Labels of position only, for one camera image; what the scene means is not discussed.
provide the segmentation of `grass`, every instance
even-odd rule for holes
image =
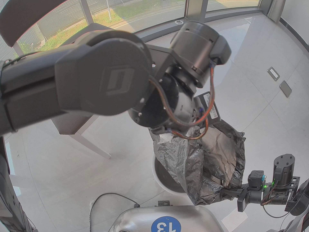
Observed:
[[[176,5],[176,2],[185,0],[171,0],[171,5]],[[122,22],[128,18],[138,16],[143,13],[160,10],[160,0],[142,0],[139,2],[134,2],[127,4],[125,6],[119,5],[111,9],[111,17],[109,19],[108,11],[98,13],[93,15],[93,21],[105,26],[112,26],[119,22]],[[24,53],[29,53],[33,50],[47,51],[59,47],[63,42],[65,42],[69,37],[77,33],[79,30],[87,26],[86,20],[82,20],[77,25],[72,26],[69,29],[60,29],[56,35],[48,38],[46,43],[37,49],[31,49],[29,45],[19,42],[19,45]]]

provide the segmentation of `blue circle sticker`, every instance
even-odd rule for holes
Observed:
[[[180,222],[173,217],[160,217],[156,219],[152,226],[151,232],[180,232]]]

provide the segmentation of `white pole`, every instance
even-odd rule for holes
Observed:
[[[108,5],[108,0],[106,0],[106,3],[107,3],[107,10],[108,10],[109,19],[111,20],[112,19],[111,10],[110,10],[109,5]]]

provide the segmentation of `white sticker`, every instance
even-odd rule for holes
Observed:
[[[209,100],[210,100],[211,95],[209,93],[207,93],[206,95],[204,95],[204,99],[206,101],[207,107],[209,107]],[[210,112],[211,118],[218,118],[218,113],[213,105],[211,112]]]
[[[278,75],[273,71],[273,69],[270,69],[270,72],[274,75],[275,78],[278,78]]]
[[[232,232],[247,218],[248,216],[245,212],[238,212],[236,208],[222,220],[222,223],[224,224],[224,226],[227,228],[229,232]]]

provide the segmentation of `trash bag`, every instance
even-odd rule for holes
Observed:
[[[187,140],[150,132],[154,153],[195,205],[233,197],[223,188],[240,188],[245,168],[245,138],[224,120],[209,127],[199,140]],[[186,134],[197,137],[198,127]]]

